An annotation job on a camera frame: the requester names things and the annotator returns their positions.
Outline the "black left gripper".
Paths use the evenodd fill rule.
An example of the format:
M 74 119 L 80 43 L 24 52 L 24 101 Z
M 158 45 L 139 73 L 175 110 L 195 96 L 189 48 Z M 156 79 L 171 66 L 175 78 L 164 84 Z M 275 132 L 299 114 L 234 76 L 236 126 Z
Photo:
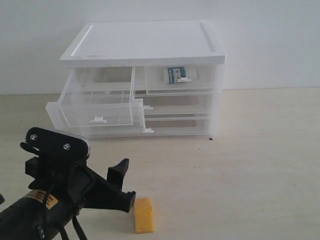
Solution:
M 82 162 L 57 162 L 33 157 L 25 163 L 25 173 L 34 180 L 24 201 L 45 215 L 75 215 L 81 209 L 117 210 L 129 213 L 136 192 L 123 192 L 129 169 L 124 158 L 107 170 L 105 178 Z

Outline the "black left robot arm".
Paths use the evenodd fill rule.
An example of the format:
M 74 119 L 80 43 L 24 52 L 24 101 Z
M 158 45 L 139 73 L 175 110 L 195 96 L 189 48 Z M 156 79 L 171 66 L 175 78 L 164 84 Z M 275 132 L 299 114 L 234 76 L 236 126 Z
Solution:
M 31 191 L 0 213 L 2 240 L 51 240 L 57 234 L 69 237 L 65 226 L 72 222 L 78 238 L 87 237 L 77 216 L 82 209 L 117 210 L 128 213 L 134 205 L 135 191 L 123 192 L 129 168 L 125 158 L 109 167 L 103 178 L 87 165 L 75 164 L 69 182 L 47 182 L 36 177 Z

